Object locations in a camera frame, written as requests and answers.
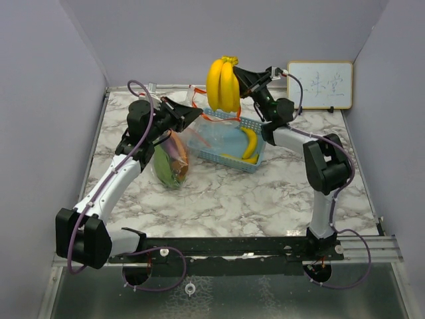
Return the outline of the yellow banana bunch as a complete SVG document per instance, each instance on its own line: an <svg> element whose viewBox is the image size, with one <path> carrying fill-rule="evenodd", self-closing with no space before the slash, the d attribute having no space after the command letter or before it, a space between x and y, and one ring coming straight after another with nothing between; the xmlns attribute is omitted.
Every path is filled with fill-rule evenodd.
<svg viewBox="0 0 425 319"><path fill-rule="evenodd" d="M209 68L206 81L207 100L214 111L240 111L240 86L233 71L237 64L237 56L223 56Z"/></svg>

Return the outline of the clear zip bag red zipper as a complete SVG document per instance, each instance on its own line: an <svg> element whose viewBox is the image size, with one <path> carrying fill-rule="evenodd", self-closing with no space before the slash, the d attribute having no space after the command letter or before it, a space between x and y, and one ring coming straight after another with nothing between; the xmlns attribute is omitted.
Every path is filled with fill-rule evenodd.
<svg viewBox="0 0 425 319"><path fill-rule="evenodd" d="M241 106L235 112L212 109L207 100L206 89L194 84L189 85L185 101L189 106L203 110L189 126L187 142L199 150L218 151L224 146L225 132L239 126Z"/></svg>

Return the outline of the dark purple eggplant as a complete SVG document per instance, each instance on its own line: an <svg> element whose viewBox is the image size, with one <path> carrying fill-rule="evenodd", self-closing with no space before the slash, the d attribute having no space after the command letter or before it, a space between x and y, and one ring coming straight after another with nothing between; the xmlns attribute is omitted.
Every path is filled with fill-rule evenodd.
<svg viewBox="0 0 425 319"><path fill-rule="evenodd" d="M165 140L162 144L161 147L163 148L164 152L173 159L179 159L180 158L180 153L179 150L177 148L177 144L175 143L175 140L170 137L167 140Z"/></svg>

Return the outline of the clear zip bag orange zipper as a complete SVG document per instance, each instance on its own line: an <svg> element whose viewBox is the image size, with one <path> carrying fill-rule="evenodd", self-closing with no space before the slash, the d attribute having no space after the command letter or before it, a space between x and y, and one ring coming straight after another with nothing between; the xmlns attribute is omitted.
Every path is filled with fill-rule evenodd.
<svg viewBox="0 0 425 319"><path fill-rule="evenodd" d="M178 133L170 131L154 143L152 170L164 187L181 188L189 169L189 149Z"/></svg>

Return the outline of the orange papaya slice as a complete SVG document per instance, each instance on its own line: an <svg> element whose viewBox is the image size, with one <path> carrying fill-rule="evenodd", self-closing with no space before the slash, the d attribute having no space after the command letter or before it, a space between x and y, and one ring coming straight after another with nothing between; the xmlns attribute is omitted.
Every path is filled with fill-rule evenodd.
<svg viewBox="0 0 425 319"><path fill-rule="evenodd" d="M187 150L185 146L183 145L181 139L179 138L178 134L171 130L171 141L173 145L175 146L177 155L175 156L176 159L178 159L180 162L189 164L189 156L187 153Z"/></svg>

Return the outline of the brown kiwi fruit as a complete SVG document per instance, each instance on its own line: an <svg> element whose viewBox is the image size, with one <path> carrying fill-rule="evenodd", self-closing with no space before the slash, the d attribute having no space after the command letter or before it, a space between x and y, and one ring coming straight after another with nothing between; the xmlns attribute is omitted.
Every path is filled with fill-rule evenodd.
<svg viewBox="0 0 425 319"><path fill-rule="evenodd" d="M189 170L189 164L185 163L185 162L174 161L171 164L171 169L172 169L172 172L173 172L175 179L179 183L183 183L186 179L186 175L187 175L188 170Z"/></svg>

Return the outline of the green leaf vegetable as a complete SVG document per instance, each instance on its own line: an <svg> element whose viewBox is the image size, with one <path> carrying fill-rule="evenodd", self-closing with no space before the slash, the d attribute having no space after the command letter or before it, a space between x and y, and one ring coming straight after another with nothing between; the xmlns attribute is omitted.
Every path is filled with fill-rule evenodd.
<svg viewBox="0 0 425 319"><path fill-rule="evenodd" d="M158 180L167 188L178 189L181 186L172 172L171 164L176 161L170 158L161 146L155 147L153 168Z"/></svg>

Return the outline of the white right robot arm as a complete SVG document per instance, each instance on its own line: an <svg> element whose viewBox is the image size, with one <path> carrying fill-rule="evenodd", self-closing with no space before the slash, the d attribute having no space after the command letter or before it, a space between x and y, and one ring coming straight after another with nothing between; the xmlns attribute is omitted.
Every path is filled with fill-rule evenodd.
<svg viewBox="0 0 425 319"><path fill-rule="evenodd" d="M233 71L239 83L240 97L250 97L263 120L262 139L272 146L280 146L299 153L304 160L309 185L314 190L313 213L307 227L306 255L319 260L329 252L329 245L337 240L335 208L339 193L355 176L355 164L344 150L339 136L309 134L290 126L302 111L287 98L274 99L268 84L279 76L296 77L276 67L264 72L252 72L239 67Z"/></svg>

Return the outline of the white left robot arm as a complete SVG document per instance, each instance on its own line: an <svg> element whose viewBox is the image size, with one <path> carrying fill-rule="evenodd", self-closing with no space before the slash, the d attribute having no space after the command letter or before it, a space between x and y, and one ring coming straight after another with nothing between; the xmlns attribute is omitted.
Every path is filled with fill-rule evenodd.
<svg viewBox="0 0 425 319"><path fill-rule="evenodd" d="M56 254L69 263L102 268L110 257L125 255L142 261L147 252L145 235L123 228L109 231L107 221L130 183L145 169L155 151L155 142L165 132L182 132L203 110L162 97L136 100L129 105L127 130L112 162L98 183L73 208L62 208L55 218Z"/></svg>

